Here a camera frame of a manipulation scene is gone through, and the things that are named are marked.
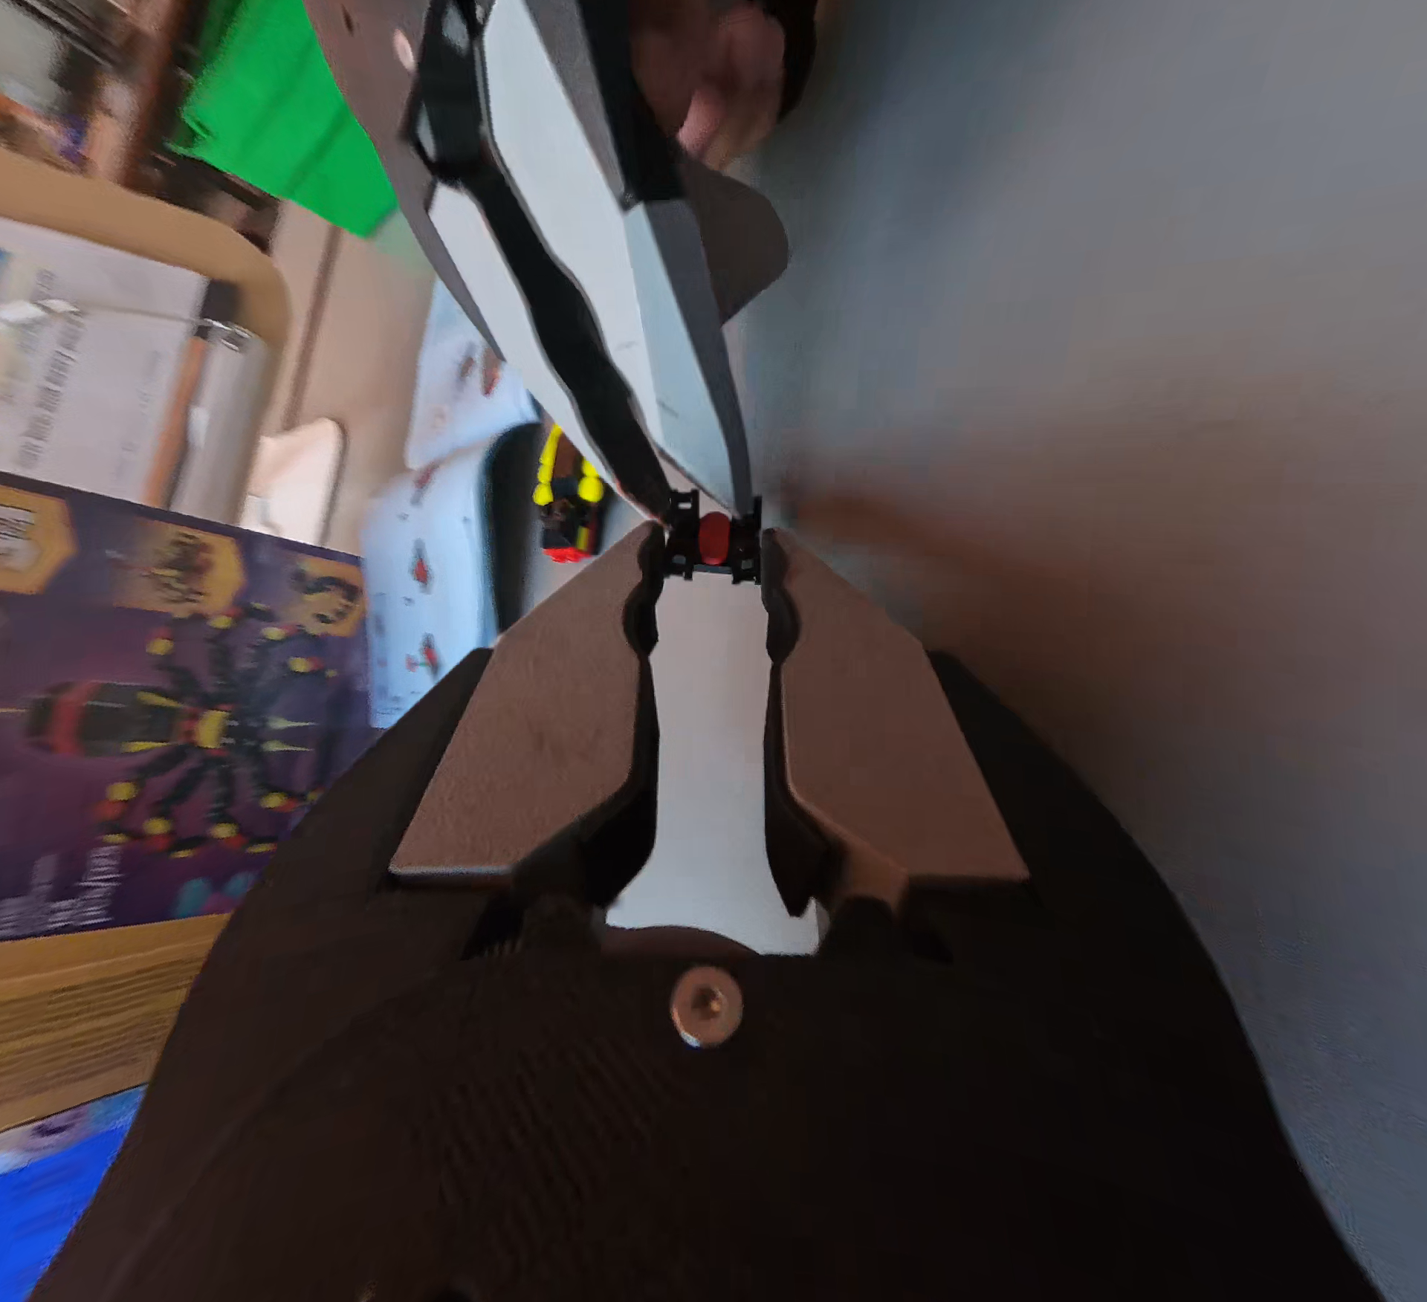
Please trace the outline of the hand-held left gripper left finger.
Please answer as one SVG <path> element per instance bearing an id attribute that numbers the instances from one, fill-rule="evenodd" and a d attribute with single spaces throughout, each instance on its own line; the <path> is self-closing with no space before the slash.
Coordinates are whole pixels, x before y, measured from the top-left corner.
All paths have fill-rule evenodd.
<path id="1" fill-rule="evenodd" d="M 638 526 L 499 639 L 391 857 L 395 883 L 604 911 L 640 874 L 664 549 Z"/>

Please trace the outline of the purple lego set box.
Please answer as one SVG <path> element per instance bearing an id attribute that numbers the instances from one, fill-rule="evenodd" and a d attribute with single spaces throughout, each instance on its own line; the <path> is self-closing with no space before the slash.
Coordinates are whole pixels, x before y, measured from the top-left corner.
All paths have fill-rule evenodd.
<path id="1" fill-rule="evenodd" d="M 149 1079 L 226 917 L 365 748 L 358 559 L 1 487 L 1 1126 Z"/>

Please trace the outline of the black red lego assembly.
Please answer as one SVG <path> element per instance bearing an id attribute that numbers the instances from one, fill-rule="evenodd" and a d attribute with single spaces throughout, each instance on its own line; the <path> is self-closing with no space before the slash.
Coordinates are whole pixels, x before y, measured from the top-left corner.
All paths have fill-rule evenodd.
<path id="1" fill-rule="evenodd" d="M 673 492 L 662 574 L 691 580 L 697 574 L 725 576 L 730 583 L 759 585 L 761 498 L 746 514 L 701 508 L 697 490 Z"/>

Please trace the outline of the yellow black lego model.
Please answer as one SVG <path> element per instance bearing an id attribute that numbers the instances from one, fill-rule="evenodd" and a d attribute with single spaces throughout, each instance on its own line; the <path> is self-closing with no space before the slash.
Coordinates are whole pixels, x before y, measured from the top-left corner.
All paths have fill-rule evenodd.
<path id="1" fill-rule="evenodd" d="M 550 562 L 578 564 L 598 556 L 611 492 L 593 465 L 553 426 L 538 462 L 532 504 L 539 547 Z"/>

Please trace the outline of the blue plastic storage bin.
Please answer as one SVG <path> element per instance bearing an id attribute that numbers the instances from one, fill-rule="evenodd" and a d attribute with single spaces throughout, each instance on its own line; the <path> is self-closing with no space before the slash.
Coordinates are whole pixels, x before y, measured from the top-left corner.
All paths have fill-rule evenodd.
<path id="1" fill-rule="evenodd" d="M 91 1204 L 142 1085 L 1 1133 L 1 1299 L 25 1301 Z"/>

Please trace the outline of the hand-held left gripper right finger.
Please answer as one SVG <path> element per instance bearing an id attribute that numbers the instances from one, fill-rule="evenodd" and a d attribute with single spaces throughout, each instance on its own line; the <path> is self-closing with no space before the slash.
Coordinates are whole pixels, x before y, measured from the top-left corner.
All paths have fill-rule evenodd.
<path id="1" fill-rule="evenodd" d="M 761 540 L 764 848 L 789 916 L 1029 871 L 927 652 L 810 549 Z"/>

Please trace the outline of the printed task instruction sheet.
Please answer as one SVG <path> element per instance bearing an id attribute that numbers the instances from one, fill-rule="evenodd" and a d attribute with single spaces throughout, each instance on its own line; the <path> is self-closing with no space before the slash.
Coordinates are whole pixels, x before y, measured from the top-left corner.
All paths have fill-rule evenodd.
<path id="1" fill-rule="evenodd" d="M 274 363 L 253 291 L 4 218 L 1 471 L 233 519 Z"/>

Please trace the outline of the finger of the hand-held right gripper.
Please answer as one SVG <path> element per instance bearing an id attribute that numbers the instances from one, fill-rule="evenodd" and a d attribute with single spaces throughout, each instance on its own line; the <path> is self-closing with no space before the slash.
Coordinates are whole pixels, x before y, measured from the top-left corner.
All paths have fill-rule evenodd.
<path id="1" fill-rule="evenodd" d="M 598 174 L 539 174 L 535 203 L 503 174 L 437 185 L 427 219 L 491 347 L 536 405 L 640 513 L 668 522 L 656 356 L 661 299 L 640 285 L 629 233 Z"/>
<path id="2" fill-rule="evenodd" d="M 536 332 L 560 423 L 647 513 L 667 471 L 749 513 L 758 492 L 724 327 L 788 266 L 774 207 L 659 129 L 649 150 L 670 182 L 635 188 L 575 0 L 490 0 L 479 48 L 491 152 L 584 315 L 568 351 Z"/>

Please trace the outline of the open lego instruction booklet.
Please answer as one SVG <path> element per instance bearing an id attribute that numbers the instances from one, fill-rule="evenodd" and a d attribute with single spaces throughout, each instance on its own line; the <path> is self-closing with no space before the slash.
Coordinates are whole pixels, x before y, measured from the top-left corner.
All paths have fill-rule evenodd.
<path id="1" fill-rule="evenodd" d="M 433 291 L 403 471 L 367 505 L 368 721 L 392 727 L 500 631 L 502 516 L 538 406 L 454 296 Z"/>

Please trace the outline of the green plastic storage bin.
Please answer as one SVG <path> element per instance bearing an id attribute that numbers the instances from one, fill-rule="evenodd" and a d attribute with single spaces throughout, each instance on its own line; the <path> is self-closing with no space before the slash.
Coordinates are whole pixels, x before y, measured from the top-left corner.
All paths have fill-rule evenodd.
<path id="1" fill-rule="evenodd" d="M 397 197 L 322 54 L 302 0 L 208 0 L 169 152 L 356 239 Z"/>

